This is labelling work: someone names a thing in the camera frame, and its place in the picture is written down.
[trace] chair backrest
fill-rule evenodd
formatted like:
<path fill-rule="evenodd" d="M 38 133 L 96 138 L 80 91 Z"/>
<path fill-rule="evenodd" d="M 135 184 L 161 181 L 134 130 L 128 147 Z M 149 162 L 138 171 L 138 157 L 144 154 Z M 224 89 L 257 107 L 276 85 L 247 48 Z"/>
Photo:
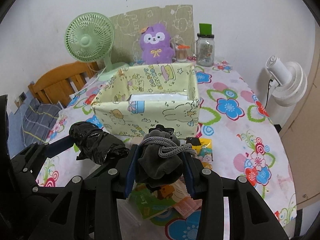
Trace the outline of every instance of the chair backrest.
<path fill-rule="evenodd" d="M 77 90 L 81 90 L 86 84 L 84 73 L 92 78 L 95 74 L 93 71 L 99 70 L 97 63 L 75 62 L 71 64 L 56 67 L 44 74 L 35 84 L 30 84 L 32 95 L 45 104 L 56 104 L 60 101 L 67 106 L 70 102 L 70 95 L 76 91 L 71 86 L 73 81 Z"/>

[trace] yellow bow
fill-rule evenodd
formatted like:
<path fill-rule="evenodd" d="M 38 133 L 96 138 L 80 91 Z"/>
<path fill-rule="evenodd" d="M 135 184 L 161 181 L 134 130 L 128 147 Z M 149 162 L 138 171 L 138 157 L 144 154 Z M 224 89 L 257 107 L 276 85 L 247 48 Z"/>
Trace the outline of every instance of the yellow bow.
<path fill-rule="evenodd" d="M 157 49 L 157 50 L 152 50 L 150 51 L 151 54 L 154 54 L 153 57 L 159 57 L 159 53 L 161 52 L 162 50 L 161 49 Z"/>

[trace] glass jar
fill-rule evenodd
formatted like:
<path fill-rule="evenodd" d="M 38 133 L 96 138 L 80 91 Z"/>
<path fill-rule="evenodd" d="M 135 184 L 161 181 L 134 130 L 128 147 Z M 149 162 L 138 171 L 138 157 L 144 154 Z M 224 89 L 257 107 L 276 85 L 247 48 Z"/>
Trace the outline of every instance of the glass jar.
<path fill-rule="evenodd" d="M 214 35 L 203 35 L 198 33 L 196 41 L 197 64 L 204 67 L 211 67 L 214 62 Z"/>

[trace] colorful package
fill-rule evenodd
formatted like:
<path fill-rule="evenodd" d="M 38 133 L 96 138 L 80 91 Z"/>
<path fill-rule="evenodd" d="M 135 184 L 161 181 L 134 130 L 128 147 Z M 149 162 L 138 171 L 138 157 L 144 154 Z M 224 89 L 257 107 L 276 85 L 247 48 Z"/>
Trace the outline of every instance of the colorful package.
<path fill-rule="evenodd" d="M 186 185 L 177 180 L 173 184 L 161 186 L 160 190 L 153 193 L 145 184 L 137 184 L 129 201 L 138 207 L 143 219 L 150 219 L 172 208 L 185 197 L 190 197 Z"/>
<path fill-rule="evenodd" d="M 202 199 L 193 200 L 191 197 L 185 197 L 173 207 L 178 211 L 184 219 L 190 216 L 202 205 Z"/>
<path fill-rule="evenodd" d="M 203 167 L 212 170 L 212 141 L 206 138 L 199 138 L 199 140 L 201 145 L 193 145 L 192 148 L 196 150 L 197 158 L 201 160 Z"/>

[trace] black cable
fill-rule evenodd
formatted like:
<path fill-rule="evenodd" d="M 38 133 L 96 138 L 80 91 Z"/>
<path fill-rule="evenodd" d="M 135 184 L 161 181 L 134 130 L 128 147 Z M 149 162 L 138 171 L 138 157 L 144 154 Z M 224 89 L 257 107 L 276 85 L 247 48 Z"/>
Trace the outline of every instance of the black cable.
<path fill-rule="evenodd" d="M 264 108 L 267 107 L 267 104 L 268 104 L 268 98 L 269 98 L 269 90 L 270 90 L 270 82 L 272 81 L 272 79 L 269 80 L 269 83 L 268 83 L 268 92 L 267 92 L 267 101 L 266 101 L 266 106 Z"/>
<path fill-rule="evenodd" d="M 296 216 L 296 225 L 294 227 L 294 236 L 300 236 L 301 233 L 301 226 L 302 226 L 302 216 L 303 210 L 299 209 L 297 210 L 297 216 Z"/>

